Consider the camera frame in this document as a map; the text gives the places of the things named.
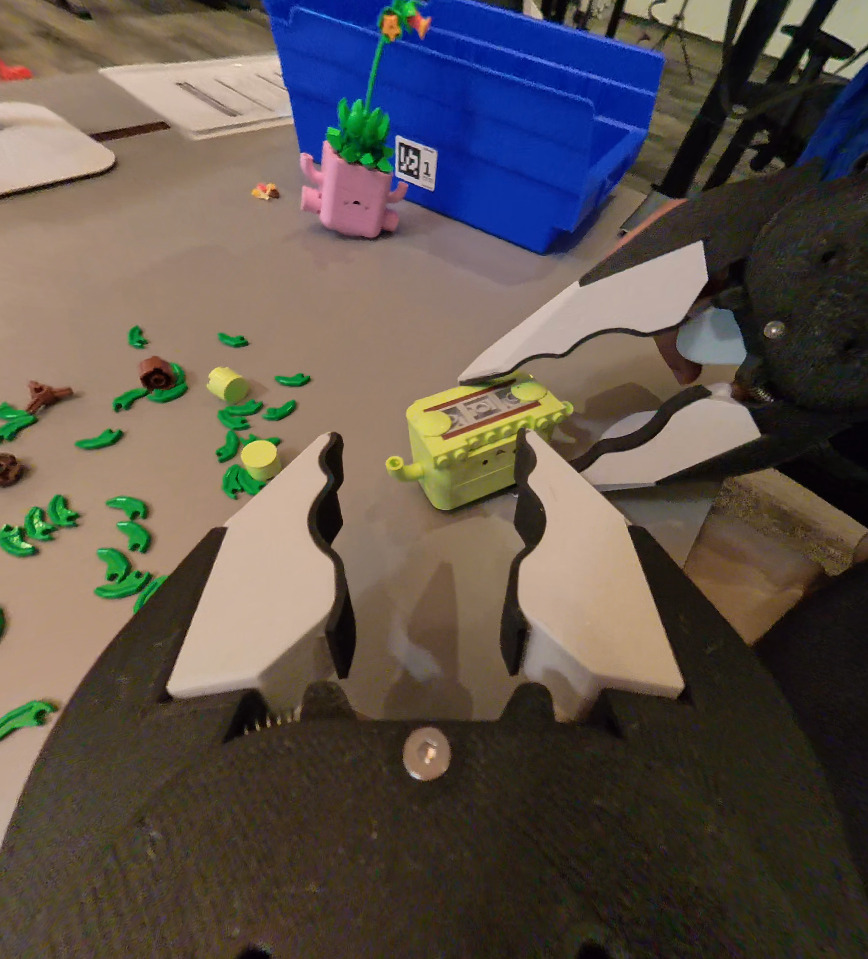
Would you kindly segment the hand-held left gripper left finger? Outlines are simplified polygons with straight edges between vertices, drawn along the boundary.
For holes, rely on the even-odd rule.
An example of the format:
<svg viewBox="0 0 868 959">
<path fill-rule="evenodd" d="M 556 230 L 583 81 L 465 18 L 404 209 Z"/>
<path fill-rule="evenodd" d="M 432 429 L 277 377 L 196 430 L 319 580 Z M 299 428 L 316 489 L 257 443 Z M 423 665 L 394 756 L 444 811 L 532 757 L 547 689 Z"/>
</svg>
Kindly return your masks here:
<svg viewBox="0 0 868 959">
<path fill-rule="evenodd" d="M 285 713 L 311 683 L 349 676 L 356 618 L 333 546 L 343 451 L 340 434 L 322 434 L 225 523 L 166 684 L 173 699 L 254 689 Z"/>
</svg>

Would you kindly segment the lime cylinder brick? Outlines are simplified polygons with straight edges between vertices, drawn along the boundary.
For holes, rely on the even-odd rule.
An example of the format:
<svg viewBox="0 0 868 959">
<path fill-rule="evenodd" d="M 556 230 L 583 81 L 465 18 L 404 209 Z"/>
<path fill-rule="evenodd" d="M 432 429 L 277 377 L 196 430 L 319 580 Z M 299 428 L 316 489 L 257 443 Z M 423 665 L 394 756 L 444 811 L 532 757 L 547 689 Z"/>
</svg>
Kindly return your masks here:
<svg viewBox="0 0 868 959">
<path fill-rule="evenodd" d="M 216 366 L 208 374 L 206 389 L 225 405 L 237 405 L 249 397 L 248 379 L 228 366 Z"/>
<path fill-rule="evenodd" d="M 268 439 L 247 442 L 241 449 L 240 459 L 248 475 L 257 482 L 269 482 L 283 468 L 278 443 Z"/>
</svg>

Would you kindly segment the lime brick pot figure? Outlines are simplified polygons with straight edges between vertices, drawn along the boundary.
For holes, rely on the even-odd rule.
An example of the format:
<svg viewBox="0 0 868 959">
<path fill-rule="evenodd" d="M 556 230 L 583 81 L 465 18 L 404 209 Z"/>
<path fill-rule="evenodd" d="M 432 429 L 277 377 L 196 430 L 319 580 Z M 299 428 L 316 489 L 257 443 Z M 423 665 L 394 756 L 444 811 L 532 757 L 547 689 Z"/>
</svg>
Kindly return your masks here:
<svg viewBox="0 0 868 959">
<path fill-rule="evenodd" d="M 407 408 L 413 461 L 393 456 L 385 470 L 451 511 L 513 486 L 518 432 L 533 430 L 548 441 L 573 411 L 526 373 L 443 390 Z"/>
</svg>

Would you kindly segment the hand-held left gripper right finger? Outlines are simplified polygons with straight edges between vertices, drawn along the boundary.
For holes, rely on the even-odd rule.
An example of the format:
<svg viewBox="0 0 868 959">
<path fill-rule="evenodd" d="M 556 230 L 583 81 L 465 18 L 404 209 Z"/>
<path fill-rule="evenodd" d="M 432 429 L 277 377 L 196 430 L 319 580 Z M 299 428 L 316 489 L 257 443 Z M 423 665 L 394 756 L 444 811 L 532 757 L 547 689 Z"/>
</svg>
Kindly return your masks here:
<svg viewBox="0 0 868 959">
<path fill-rule="evenodd" d="M 519 432 L 513 465 L 508 672 L 543 686 L 560 721 L 583 719 L 605 690 L 678 699 L 686 685 L 628 521 L 535 431 Z"/>
</svg>

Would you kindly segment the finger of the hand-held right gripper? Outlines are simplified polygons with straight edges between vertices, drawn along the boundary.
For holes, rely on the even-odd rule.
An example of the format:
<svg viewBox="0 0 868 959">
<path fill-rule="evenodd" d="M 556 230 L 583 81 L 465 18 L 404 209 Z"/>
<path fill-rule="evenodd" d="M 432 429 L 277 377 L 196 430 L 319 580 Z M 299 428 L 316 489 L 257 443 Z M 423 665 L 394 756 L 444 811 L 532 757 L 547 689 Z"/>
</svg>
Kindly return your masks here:
<svg viewBox="0 0 868 959">
<path fill-rule="evenodd" d="M 608 426 L 572 466 L 600 490 L 646 488 L 761 438 L 726 384 L 692 387 Z"/>
<path fill-rule="evenodd" d="M 707 279 L 704 242 L 697 241 L 587 285 L 575 282 L 486 348 L 457 382 L 486 383 L 604 334 L 649 338 L 672 329 Z"/>
</svg>

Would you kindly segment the person's right hand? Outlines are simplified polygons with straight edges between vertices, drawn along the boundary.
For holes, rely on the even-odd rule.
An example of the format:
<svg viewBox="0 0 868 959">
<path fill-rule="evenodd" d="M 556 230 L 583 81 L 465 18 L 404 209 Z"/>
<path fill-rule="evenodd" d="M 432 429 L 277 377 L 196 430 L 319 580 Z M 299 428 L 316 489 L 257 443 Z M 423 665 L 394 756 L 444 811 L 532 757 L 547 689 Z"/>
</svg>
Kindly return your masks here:
<svg viewBox="0 0 868 959">
<path fill-rule="evenodd" d="M 686 358 L 678 347 L 678 329 L 664 331 L 654 337 L 661 357 L 683 387 L 694 384 L 702 376 L 704 367 Z"/>
</svg>

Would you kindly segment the blue storage bin with tag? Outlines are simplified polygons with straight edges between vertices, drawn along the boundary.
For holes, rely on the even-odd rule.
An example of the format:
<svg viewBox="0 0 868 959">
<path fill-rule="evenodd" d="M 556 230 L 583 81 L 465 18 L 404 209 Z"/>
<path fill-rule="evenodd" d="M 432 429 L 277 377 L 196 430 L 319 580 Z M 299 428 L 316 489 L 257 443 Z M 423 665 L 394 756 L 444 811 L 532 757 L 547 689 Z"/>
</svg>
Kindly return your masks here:
<svg viewBox="0 0 868 959">
<path fill-rule="evenodd" d="M 301 153 L 366 92 L 389 2 L 264 2 Z M 546 253 L 608 198 L 647 138 L 664 57 L 484 2 L 426 2 L 424 39 L 382 55 L 404 198 Z"/>
</svg>

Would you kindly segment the pink brick plant pot figure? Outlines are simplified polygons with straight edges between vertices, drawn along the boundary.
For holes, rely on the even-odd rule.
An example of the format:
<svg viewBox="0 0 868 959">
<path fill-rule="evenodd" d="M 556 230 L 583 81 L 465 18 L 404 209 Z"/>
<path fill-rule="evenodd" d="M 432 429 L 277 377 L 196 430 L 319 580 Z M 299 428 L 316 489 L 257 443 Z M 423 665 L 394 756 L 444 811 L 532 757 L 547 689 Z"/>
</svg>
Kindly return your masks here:
<svg viewBox="0 0 868 959">
<path fill-rule="evenodd" d="M 319 164 L 309 153 L 300 155 L 300 169 L 308 182 L 301 190 L 300 208 L 339 235 L 374 239 L 398 227 L 394 205 L 404 198 L 407 184 L 392 186 L 391 119 L 375 104 L 375 90 L 385 50 L 408 31 L 419 39 L 426 37 L 431 18 L 424 14 L 425 6 L 424 1 L 394 1 L 381 10 L 365 95 L 355 102 L 339 100 L 337 122 L 325 132 Z"/>
</svg>

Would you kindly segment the white printed paper sheet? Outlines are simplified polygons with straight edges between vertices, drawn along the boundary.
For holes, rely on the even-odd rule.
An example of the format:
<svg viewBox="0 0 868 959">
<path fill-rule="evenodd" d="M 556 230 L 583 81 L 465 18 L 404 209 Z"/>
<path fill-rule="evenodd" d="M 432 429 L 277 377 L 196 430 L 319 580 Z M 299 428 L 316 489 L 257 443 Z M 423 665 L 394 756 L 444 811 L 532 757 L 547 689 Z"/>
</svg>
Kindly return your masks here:
<svg viewBox="0 0 868 959">
<path fill-rule="evenodd" d="M 190 140 L 293 125 L 276 54 L 115 66 L 99 73 Z"/>
</svg>

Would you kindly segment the person's black clothing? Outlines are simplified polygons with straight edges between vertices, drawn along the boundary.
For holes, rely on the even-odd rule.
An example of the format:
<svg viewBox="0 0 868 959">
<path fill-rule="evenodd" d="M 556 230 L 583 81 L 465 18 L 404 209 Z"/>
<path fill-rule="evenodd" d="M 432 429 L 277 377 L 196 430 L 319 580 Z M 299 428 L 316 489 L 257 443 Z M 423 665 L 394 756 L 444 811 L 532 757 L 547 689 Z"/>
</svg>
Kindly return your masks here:
<svg viewBox="0 0 868 959">
<path fill-rule="evenodd" d="M 779 470 L 868 528 L 868 422 Z M 757 653 L 821 760 L 868 896 L 868 558 L 781 617 Z"/>
</svg>

